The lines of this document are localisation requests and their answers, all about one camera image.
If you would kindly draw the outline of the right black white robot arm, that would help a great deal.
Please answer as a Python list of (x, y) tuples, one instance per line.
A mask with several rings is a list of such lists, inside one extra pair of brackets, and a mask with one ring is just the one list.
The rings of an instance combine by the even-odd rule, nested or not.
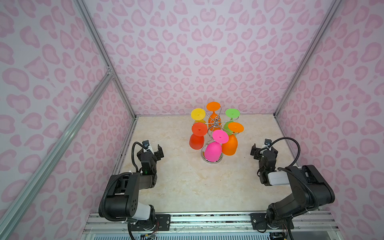
[(259, 162), (257, 175), (262, 185), (287, 185), (292, 191), (284, 199), (271, 203), (265, 214), (250, 214), (254, 230), (260, 233), (286, 230), (290, 233), (295, 217), (335, 201), (333, 189), (315, 166), (277, 168), (278, 151), (274, 147), (252, 146), (251, 156)]

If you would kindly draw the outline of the yellow wine glass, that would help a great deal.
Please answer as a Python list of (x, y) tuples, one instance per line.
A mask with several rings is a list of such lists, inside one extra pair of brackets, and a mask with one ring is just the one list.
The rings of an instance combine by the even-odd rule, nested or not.
[(194, 120), (194, 123), (205, 124), (206, 123), (205, 117), (206, 117), (206, 112), (204, 109), (197, 108), (191, 112), (191, 118)]

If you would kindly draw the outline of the orange wine glass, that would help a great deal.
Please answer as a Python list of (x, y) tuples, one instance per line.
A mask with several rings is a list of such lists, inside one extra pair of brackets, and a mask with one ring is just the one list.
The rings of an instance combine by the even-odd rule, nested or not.
[(211, 132), (220, 130), (222, 121), (217, 111), (221, 110), (221, 105), (218, 102), (210, 102), (207, 104), (207, 110), (212, 112), (208, 120), (209, 130)]
[(244, 131), (244, 126), (240, 123), (231, 122), (228, 124), (229, 140), (222, 144), (222, 153), (226, 156), (233, 156), (238, 148), (238, 139), (236, 137), (237, 134), (242, 133)]

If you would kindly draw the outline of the green wine glass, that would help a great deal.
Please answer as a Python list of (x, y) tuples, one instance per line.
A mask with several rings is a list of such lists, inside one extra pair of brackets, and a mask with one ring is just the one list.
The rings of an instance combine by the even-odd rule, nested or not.
[(223, 130), (230, 136), (233, 132), (229, 129), (229, 124), (240, 117), (240, 111), (237, 109), (227, 109), (225, 114), (230, 120), (225, 123)]

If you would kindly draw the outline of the right corner aluminium post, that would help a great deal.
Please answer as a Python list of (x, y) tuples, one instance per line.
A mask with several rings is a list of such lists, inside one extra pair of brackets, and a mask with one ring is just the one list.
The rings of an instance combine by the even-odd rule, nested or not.
[(285, 106), (285, 104), (286, 104), (290, 94), (292, 93), (295, 85), (299, 81), (299, 79), (300, 79), (300, 77), (304, 71), (304, 68), (308, 65), (312, 56), (314, 55), (317, 48), (319, 47), (319, 44), (320, 44), (322, 38), (326, 34), (328, 28), (331, 26), (339, 8), (343, 4), (343, 2), (344, 1), (342, 1), (342, 0), (334, 0), (331, 2), (330, 7), (328, 8), (325, 16), (323, 17), (323, 20), (322, 20), (321, 24), (319, 25), (318, 30), (314, 34), (314, 37), (311, 40), (308, 49), (306, 50), (302, 60), (300, 61), (300, 64), (298, 65), (297, 70), (295, 71), (286, 91), (284, 92), (283, 97), (282, 97), (276, 111), (274, 112), (274, 117), (276, 119), (279, 116), (279, 114), (282, 112), (283, 107)]

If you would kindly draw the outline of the red wine glass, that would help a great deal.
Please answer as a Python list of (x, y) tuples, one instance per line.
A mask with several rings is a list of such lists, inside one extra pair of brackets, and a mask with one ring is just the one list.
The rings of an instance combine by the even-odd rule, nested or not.
[(194, 150), (199, 150), (204, 146), (205, 135), (208, 132), (207, 125), (204, 123), (194, 123), (192, 126), (192, 135), (189, 145)]

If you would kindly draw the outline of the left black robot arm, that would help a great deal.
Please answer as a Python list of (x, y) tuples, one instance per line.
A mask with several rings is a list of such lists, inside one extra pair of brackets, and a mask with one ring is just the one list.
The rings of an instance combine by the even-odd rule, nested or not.
[(152, 189), (157, 183), (157, 163), (164, 157), (161, 146), (153, 151), (149, 141), (135, 142), (142, 149), (137, 153), (142, 167), (137, 172), (112, 175), (99, 205), (99, 216), (110, 222), (127, 222), (144, 230), (158, 227), (152, 205), (139, 202), (139, 191)]

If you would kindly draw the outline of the left diagonal aluminium strut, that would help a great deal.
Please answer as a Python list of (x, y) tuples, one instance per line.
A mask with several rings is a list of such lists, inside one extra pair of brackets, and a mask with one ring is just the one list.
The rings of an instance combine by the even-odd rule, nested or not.
[(47, 154), (38, 169), (31, 176), (22, 191), (6, 211), (1, 219), (2, 240), (9, 239), (113, 78), (113, 73), (104, 76), (103, 80), (98, 84), (96, 89), (80, 108), (79, 112), (67, 126), (59, 140), (51, 148), (49, 154)]

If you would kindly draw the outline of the left corner aluminium post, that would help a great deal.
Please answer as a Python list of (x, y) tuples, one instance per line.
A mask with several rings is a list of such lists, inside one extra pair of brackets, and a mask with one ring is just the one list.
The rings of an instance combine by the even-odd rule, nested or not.
[(120, 94), (120, 96), (122, 97), (123, 99), (123, 103), (125, 104), (127, 110), (129, 111), (130, 113), (130, 116), (135, 120), (136, 119), (136, 114), (131, 106), (131, 103), (129, 102), (129, 99), (128, 99), (128, 96), (123, 88), (123, 85), (120, 81), (120, 78), (118, 77), (117, 73), (116, 73), (116, 70), (111, 62), (111, 59), (107, 53), (107, 49), (102, 41), (102, 38), (96, 28), (96, 25), (92, 19), (92, 16), (89, 12), (89, 9), (87, 7), (87, 4), (85, 1), (83, 0), (75, 0), (74, 1), (80, 15), (82, 16), (82, 19), (85, 23), (85, 26), (87, 28), (87, 30), (89, 31), (94, 43), (95, 43), (95, 46), (97, 48), (97, 50), (99, 51), (99, 54), (101, 56), (101, 59), (103, 60), (107, 70), (108, 70), (108, 73), (112, 76), (112, 79), (114, 81), (114, 84), (115, 86), (117, 87), (118, 89), (118, 93)]

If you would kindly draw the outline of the pink wine glass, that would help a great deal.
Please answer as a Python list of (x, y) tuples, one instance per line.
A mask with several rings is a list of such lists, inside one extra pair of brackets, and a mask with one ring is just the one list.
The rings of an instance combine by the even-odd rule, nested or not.
[(219, 160), (222, 155), (222, 145), (229, 141), (229, 136), (223, 130), (216, 130), (212, 133), (212, 139), (213, 141), (204, 151), (204, 157), (210, 163), (214, 163)]

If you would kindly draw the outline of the corner aluminium post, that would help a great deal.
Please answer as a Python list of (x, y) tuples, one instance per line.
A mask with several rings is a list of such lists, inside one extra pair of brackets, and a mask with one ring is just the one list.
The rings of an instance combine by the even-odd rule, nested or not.
[(334, 0), (331, 2), (330, 7), (328, 8), (325, 16), (323, 17), (323, 20), (322, 20), (321, 24), (319, 25), (318, 30), (314, 34), (314, 37), (311, 40), (308, 49), (306, 50), (302, 60), (300, 61), (300, 64), (298, 65), (297, 70), (295, 71), (286, 91), (284, 92), (283, 97), (282, 97), (276, 111), (274, 112), (274, 117), (276, 119), (279, 116), (279, 114), (282, 112), (283, 107), (285, 106), (285, 104), (286, 104), (290, 94), (292, 93), (295, 85), (299, 81), (299, 79), (300, 79), (300, 77), (304, 71), (304, 68), (308, 65), (312, 56), (314, 55), (317, 48), (319, 47), (319, 44), (320, 44), (322, 38), (326, 34), (328, 28), (331, 26), (339, 8), (343, 4), (343, 2), (344, 1), (342, 1), (342, 0)]
[(131, 103), (129, 102), (129, 99), (128, 99), (128, 96), (123, 88), (123, 85), (120, 81), (120, 78), (118, 77), (117, 73), (116, 73), (116, 70), (111, 62), (111, 59), (107, 53), (107, 49), (102, 41), (102, 38), (96, 28), (96, 25), (92, 19), (92, 16), (89, 12), (89, 9), (87, 7), (87, 4), (85, 1), (83, 0), (75, 0), (74, 1), (80, 15), (82, 16), (82, 19), (85, 23), (85, 26), (87, 28), (87, 30), (89, 31), (94, 43), (95, 43), (95, 46), (97, 48), (97, 50), (99, 51), (99, 54), (101, 56), (101, 59), (103, 60), (107, 70), (108, 70), (108, 73), (112, 76), (112, 79), (114, 81), (114, 84), (115, 86), (117, 87), (118, 89), (118, 93), (120, 94), (120, 96), (122, 97), (123, 99), (123, 103), (125, 104), (127, 110), (129, 111), (130, 113), (130, 116), (135, 120), (136, 119), (136, 114), (131, 106)]

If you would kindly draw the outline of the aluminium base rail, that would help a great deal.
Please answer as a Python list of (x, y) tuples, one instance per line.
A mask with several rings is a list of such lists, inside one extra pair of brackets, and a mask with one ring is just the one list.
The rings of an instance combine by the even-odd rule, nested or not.
[(190, 212), (160, 213), (157, 226), (146, 231), (125, 222), (109, 222), (91, 214), (83, 240), (341, 240), (341, 230), (328, 211), (306, 213), (286, 226), (270, 228), (264, 213)]

